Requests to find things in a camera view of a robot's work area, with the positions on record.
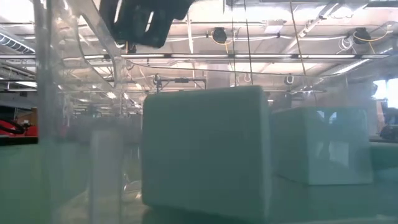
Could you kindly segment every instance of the hanging cable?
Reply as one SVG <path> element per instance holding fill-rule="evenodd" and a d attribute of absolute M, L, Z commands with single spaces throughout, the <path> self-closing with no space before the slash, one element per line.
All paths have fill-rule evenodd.
<path fill-rule="evenodd" d="M 247 73 L 244 74 L 244 81 L 247 82 L 247 83 L 252 83 L 251 76 L 248 75 Z"/>
<path fill-rule="evenodd" d="M 371 43 L 371 42 L 368 42 L 368 43 L 369 43 L 369 46 L 370 46 L 371 49 L 372 49 L 372 52 L 375 54 L 375 51 L 374 51 L 373 46 L 372 46 L 372 43 Z"/>
<path fill-rule="evenodd" d="M 249 22 L 248 22 L 248 15 L 246 12 L 246 0 L 243 0 L 243 5 L 244 5 L 244 13 L 245 13 L 245 18 L 246 18 L 246 30 L 248 32 L 248 47 L 249 47 L 249 63 L 250 63 L 250 80 L 251 84 L 253 85 L 253 69 L 251 65 L 251 50 L 250 50 L 250 37 L 249 37 Z"/>
<path fill-rule="evenodd" d="M 362 38 L 360 38 L 360 37 L 355 36 L 356 33 L 357 33 L 357 32 L 355 31 L 354 34 L 353 34 L 353 36 L 354 36 L 355 38 L 357 38 L 358 40 L 362 40 L 362 41 L 366 41 L 366 42 L 373 42 L 373 41 L 377 41 L 377 40 L 381 40 L 381 39 L 385 38 L 386 35 L 389 33 L 389 31 L 388 31 L 388 28 L 387 28 L 387 29 L 386 29 L 386 33 L 385 33 L 383 36 L 378 37 L 378 38 L 376 38 L 376 39 L 369 39 L 369 40 L 368 40 L 368 39 L 362 39 Z"/>
<path fill-rule="evenodd" d="M 303 67 L 303 74 L 304 74 L 304 76 L 307 76 L 307 73 L 306 73 L 306 71 L 305 71 L 305 66 L 304 66 L 304 61 L 303 61 L 302 53 L 301 53 L 301 48 L 300 48 L 299 35 L 297 34 L 296 21 L 295 21 L 295 19 L 294 19 L 294 11 L 293 11 L 292 0 L 289 0 L 289 3 L 290 3 L 290 11 L 291 11 L 291 13 L 292 13 L 293 27 L 294 27 L 294 33 L 295 33 L 296 41 L 297 41 L 298 53 L 300 54 L 301 65 L 302 65 L 302 67 Z"/>
<path fill-rule="evenodd" d="M 339 53 L 341 53 L 343 51 L 346 51 L 346 50 L 349 50 L 351 48 L 355 52 L 355 49 L 353 48 L 353 45 L 354 45 L 354 38 L 352 36 L 340 39 L 338 41 L 338 47 L 340 48 L 340 51 L 337 52 L 336 54 L 339 54 Z"/>

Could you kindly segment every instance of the metal rod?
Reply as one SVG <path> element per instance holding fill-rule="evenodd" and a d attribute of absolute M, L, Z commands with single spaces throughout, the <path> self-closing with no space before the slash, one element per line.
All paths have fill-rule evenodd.
<path fill-rule="evenodd" d="M 388 54 L 303 54 L 305 60 L 349 60 L 349 59 L 382 59 Z M 299 54 L 123 54 L 125 59 L 207 59 L 207 60 L 230 60 L 230 59 L 299 59 Z M 0 60 L 29 60 L 35 59 L 35 55 L 0 55 Z M 106 55 L 86 55 L 87 60 L 106 60 Z M 77 60 L 78 58 L 64 58 L 64 60 Z"/>
<path fill-rule="evenodd" d="M 187 25 L 188 25 L 188 41 L 189 41 L 189 50 L 191 54 L 193 54 L 193 39 L 192 39 L 192 28 L 191 28 L 191 20 L 189 18 L 189 12 L 187 13 Z M 195 68 L 195 63 L 192 62 L 192 68 Z M 195 78 L 195 70 L 192 70 L 192 78 Z M 193 86 L 197 88 L 197 83 L 194 82 Z"/>

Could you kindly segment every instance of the ceiling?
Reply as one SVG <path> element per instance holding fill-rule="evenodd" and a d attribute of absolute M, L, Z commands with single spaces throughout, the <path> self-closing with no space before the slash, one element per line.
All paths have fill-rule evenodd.
<path fill-rule="evenodd" d="M 188 13 L 189 22 L 187 17 L 182 21 L 175 21 L 162 48 L 153 49 L 146 46 L 137 46 L 135 56 L 127 55 L 129 58 L 123 64 L 126 71 L 120 73 L 123 80 L 121 85 L 123 91 L 126 91 L 129 98 L 140 103 L 146 96 L 142 92 L 143 90 L 155 90 L 152 81 L 155 75 L 160 75 L 162 78 L 204 78 L 209 82 L 212 77 L 221 75 L 229 79 L 230 85 L 251 85 L 253 83 L 270 91 L 291 90 L 293 86 L 294 88 L 302 86 L 308 77 L 328 74 L 329 69 L 341 65 L 350 65 L 360 59 L 350 55 L 390 54 L 386 49 L 391 49 L 392 46 L 388 47 L 386 43 L 391 41 L 398 30 L 396 24 L 398 8 L 364 8 L 366 3 L 363 2 L 367 1 L 362 3 L 360 1 L 353 1 L 356 3 L 347 1 L 347 4 L 340 4 L 338 7 L 327 2 L 293 3 L 295 26 L 288 1 L 282 3 L 248 2 L 246 13 L 243 7 L 236 7 L 231 10 L 230 7 L 223 5 L 223 0 L 203 0 L 192 4 Z M 0 34 L 12 37 L 18 43 L 35 49 L 37 39 L 34 33 L 32 2 L 29 0 L 0 0 L 0 3 L 2 6 L 7 6 L 0 7 Z M 332 9 L 336 7 L 337 10 L 331 9 L 333 13 L 327 14 L 325 19 L 318 19 L 319 14 L 325 7 Z M 106 54 L 105 47 L 100 44 L 86 21 L 82 17 L 78 20 L 79 42 L 76 41 L 77 37 L 71 31 L 72 29 L 68 28 L 70 24 L 67 21 L 58 18 L 58 20 L 54 20 L 54 23 L 58 28 L 65 28 L 58 32 L 62 39 L 53 42 L 53 44 L 56 45 L 55 48 L 62 49 L 63 58 L 69 58 L 58 84 L 65 86 L 71 92 L 73 90 L 77 93 L 80 92 L 80 94 L 86 91 L 93 92 L 93 88 L 100 91 L 100 85 L 95 83 L 98 79 L 105 79 L 113 86 L 111 77 L 114 68 L 109 60 L 104 58 L 90 59 L 89 62 L 93 66 L 91 68 L 81 58 L 72 59 L 81 55 L 78 44 L 80 44 L 85 55 Z M 211 32 L 215 27 L 224 27 L 229 38 L 227 46 L 217 44 L 212 40 Z M 341 45 L 344 37 L 352 35 L 357 27 L 365 27 L 372 39 L 383 38 L 372 41 L 372 45 L 352 44 L 351 46 L 349 41 L 345 40 L 345 46 L 348 47 L 344 48 Z M 300 38 L 301 52 L 299 52 L 295 41 L 295 29 Z M 126 53 L 122 49 L 119 49 L 119 52 L 121 54 Z M 220 59 L 213 55 L 217 54 L 219 57 L 224 57 L 227 53 L 235 55 L 235 60 L 233 60 L 234 56 Z M 297 54 L 300 53 L 303 54 L 303 57 L 308 55 L 306 59 L 303 59 L 303 62 L 300 57 L 297 57 Z M 14 76 L 7 77 L 7 74 L 3 72 L 0 73 L 0 77 L 34 81 L 35 60 L 29 57 L 29 54 L 22 54 L 5 45 L 0 45 L 0 54 L 2 56 L 0 62 L 4 66 L 12 67 L 15 73 Z M 167 54 L 167 56 L 166 58 L 164 56 L 154 58 L 158 54 Z M 180 58 L 174 58 L 174 55 L 177 56 L 177 54 L 183 55 L 179 55 Z M 203 54 L 211 55 L 207 58 L 198 58 L 202 57 Z M 349 56 L 336 57 L 336 55 L 344 54 Z M 299 76 L 296 77 L 292 86 L 284 83 L 284 78 L 289 74 Z M 8 84 L 3 82 L 2 88 L 6 89 L 7 87 L 9 87 Z M 32 87 L 13 82 L 10 88 Z M 164 87 L 164 90 L 195 88 L 201 88 L 199 82 L 170 82 Z"/>

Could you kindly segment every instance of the glass tank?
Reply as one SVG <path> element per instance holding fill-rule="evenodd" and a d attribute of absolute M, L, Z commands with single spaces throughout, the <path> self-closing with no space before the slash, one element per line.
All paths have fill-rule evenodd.
<path fill-rule="evenodd" d="M 34 1 L 36 223 L 398 222 L 394 49 L 346 54 L 350 62 L 318 75 L 307 64 L 338 54 L 281 58 L 226 44 L 202 54 L 188 43 L 125 54 L 97 8 Z M 245 33 L 248 22 L 232 26 Z M 298 72 L 271 59 L 296 60 Z M 189 78 L 171 80 L 182 71 Z"/>

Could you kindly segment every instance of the wire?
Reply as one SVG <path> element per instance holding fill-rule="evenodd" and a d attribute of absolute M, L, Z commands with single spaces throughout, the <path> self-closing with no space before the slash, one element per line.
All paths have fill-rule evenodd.
<path fill-rule="evenodd" d="M 370 46 L 371 49 L 372 49 L 372 52 L 375 54 L 375 51 L 374 51 L 373 46 L 372 46 L 372 43 L 370 43 L 370 42 L 368 42 L 368 43 L 369 43 L 369 46 Z"/>
<path fill-rule="evenodd" d="M 306 73 L 306 71 L 305 71 L 305 66 L 304 66 L 304 61 L 303 61 L 302 53 L 301 53 L 301 48 L 300 48 L 299 35 L 297 34 L 296 21 L 295 21 L 295 19 L 294 19 L 294 12 L 293 12 L 292 0 L 289 0 L 289 3 L 290 3 L 290 11 L 291 11 L 291 13 L 292 13 L 293 27 L 294 27 L 294 33 L 295 33 L 296 41 L 297 41 L 298 53 L 300 54 L 301 65 L 302 65 L 302 67 L 303 67 L 303 74 L 304 74 L 304 76 L 307 76 L 307 73 Z"/>
<path fill-rule="evenodd" d="M 154 68 L 154 69 L 166 69 L 166 70 L 183 70 L 183 71 L 202 71 L 202 72 L 231 72 L 229 70 L 217 70 L 217 69 L 202 69 L 202 68 L 172 68 L 172 67 L 155 67 L 155 66 L 150 66 L 150 65 L 143 65 L 143 64 L 138 64 L 135 62 L 130 61 L 130 63 L 140 66 L 140 67 L 146 67 L 146 68 Z M 247 72 L 245 71 L 235 71 L 236 73 L 241 73 L 245 74 Z M 283 74 L 283 73 L 263 73 L 263 72 L 253 72 L 255 75 L 273 75 L 273 76 L 280 76 L 280 77 L 286 77 L 286 76 L 294 76 L 294 77 L 302 77 L 302 75 L 292 75 L 292 74 Z"/>
<path fill-rule="evenodd" d="M 246 31 L 248 32 L 248 48 L 249 48 L 249 63 L 250 63 L 250 80 L 251 84 L 253 85 L 253 69 L 252 69 L 252 64 L 251 64 L 251 51 L 250 51 L 250 37 L 249 37 L 249 22 L 248 22 L 248 17 L 247 17 L 247 12 L 246 12 L 246 0 L 243 0 L 243 5 L 244 5 L 244 13 L 246 14 Z"/>
<path fill-rule="evenodd" d="M 251 83 L 252 82 L 252 80 L 251 80 L 251 76 L 250 75 L 248 75 L 247 73 L 246 74 L 244 74 L 244 77 L 243 77 L 243 79 L 244 79 L 244 81 L 245 82 L 247 82 L 247 83 Z"/>
<path fill-rule="evenodd" d="M 226 44 L 225 44 L 225 51 L 226 51 L 227 54 L 229 54 L 229 52 L 228 52 L 228 46 L 227 46 Z M 231 66 L 231 70 L 234 71 L 234 68 L 232 67 L 231 62 L 229 62 L 229 66 Z"/>
<path fill-rule="evenodd" d="M 297 34 L 296 21 L 295 21 L 295 19 L 294 19 L 294 11 L 293 11 L 293 3 L 292 3 L 292 0 L 289 0 L 289 4 L 290 4 L 290 11 L 291 11 L 291 13 L 292 13 L 294 34 L 295 34 L 295 36 L 296 36 L 298 53 L 300 54 L 301 66 L 303 67 L 303 74 L 304 74 L 304 77 L 307 77 L 307 73 L 306 73 L 306 71 L 305 71 L 304 61 L 303 61 L 303 57 L 302 57 L 302 53 L 301 53 L 301 48 L 300 48 L 299 35 Z M 316 105 L 317 105 L 317 96 L 316 96 L 315 92 L 313 92 L 313 97 L 314 97 L 315 106 L 316 106 Z"/>
<path fill-rule="evenodd" d="M 369 39 L 369 40 L 368 40 L 368 39 L 362 39 L 362 38 L 360 38 L 360 37 L 355 36 L 356 33 L 357 33 L 357 32 L 355 31 L 354 34 L 353 34 L 353 36 L 354 36 L 355 38 L 357 38 L 358 40 L 362 40 L 362 41 L 366 41 L 366 42 L 373 42 L 373 41 L 377 41 L 377 40 L 381 40 L 381 39 L 385 38 L 386 35 L 389 33 L 389 31 L 388 31 L 388 29 L 387 29 L 387 30 L 386 30 L 386 33 L 385 33 L 383 36 L 378 37 L 378 38 L 376 38 L 376 39 Z"/>
<path fill-rule="evenodd" d="M 338 41 L 338 47 L 340 48 L 340 51 L 337 52 L 336 54 L 339 54 L 339 53 L 341 53 L 343 51 L 346 51 L 346 50 L 349 50 L 349 49 L 353 48 L 353 45 L 354 45 L 354 38 L 352 36 L 340 39 Z"/>

